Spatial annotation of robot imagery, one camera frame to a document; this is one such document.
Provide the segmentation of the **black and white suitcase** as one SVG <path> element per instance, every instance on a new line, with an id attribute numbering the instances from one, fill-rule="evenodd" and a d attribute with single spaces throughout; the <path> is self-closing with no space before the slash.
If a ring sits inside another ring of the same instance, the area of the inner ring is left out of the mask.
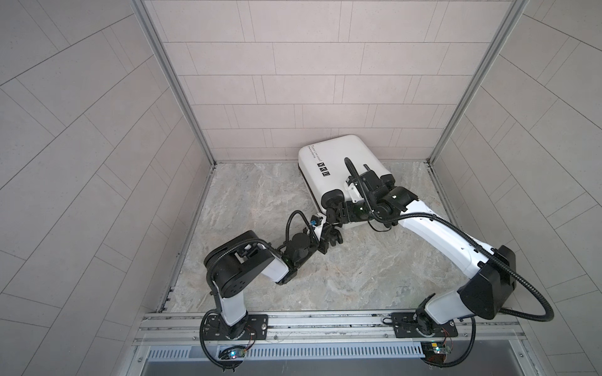
<path id="1" fill-rule="evenodd" d="M 357 180 L 346 167 L 350 159 L 358 175 L 373 170 L 378 177 L 389 174 L 385 166 L 365 143 L 355 135 L 340 136 L 302 147 L 298 153 L 298 166 L 318 210 L 326 214 L 325 194 L 340 189 L 346 199 L 358 202 L 362 195 Z M 343 225 L 344 229 L 357 227 L 358 222 Z"/>

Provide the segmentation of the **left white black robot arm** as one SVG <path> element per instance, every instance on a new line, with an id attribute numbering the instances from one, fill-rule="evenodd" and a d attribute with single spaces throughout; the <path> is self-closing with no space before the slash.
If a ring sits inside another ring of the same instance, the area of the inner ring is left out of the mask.
<path id="1" fill-rule="evenodd" d="M 296 210 L 287 220 L 285 241 L 276 248 L 248 230 L 211 251 L 204 265 L 221 334 L 237 339 L 245 332 L 249 312 L 243 291 L 257 276 L 287 284 L 315 253 L 326 254 L 330 247 L 343 244 L 341 226 L 332 209 L 310 219 Z"/>

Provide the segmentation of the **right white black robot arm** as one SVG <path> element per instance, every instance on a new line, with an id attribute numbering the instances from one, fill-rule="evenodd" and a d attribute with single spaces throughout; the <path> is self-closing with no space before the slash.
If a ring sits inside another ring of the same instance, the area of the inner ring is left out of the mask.
<path id="1" fill-rule="evenodd" d="M 415 310 L 415 330 L 424 337 L 434 335 L 435 326 L 460 318 L 476 316 L 491 320 L 498 313 L 528 321 L 550 322 L 554 311 L 550 303 L 530 282 L 516 271 L 514 252 L 506 246 L 493 248 L 443 219 L 422 200 L 402 186 L 395 186 L 390 175 L 378 176 L 371 169 L 360 174 L 345 158 L 350 174 L 346 183 L 357 192 L 356 202 L 337 200 L 336 212 L 343 223 L 378 222 L 390 229 L 400 225 L 435 247 L 467 277 L 464 285 L 433 294 Z M 524 313 L 504 306 L 517 285 L 522 285 L 540 303 L 542 314 Z"/>

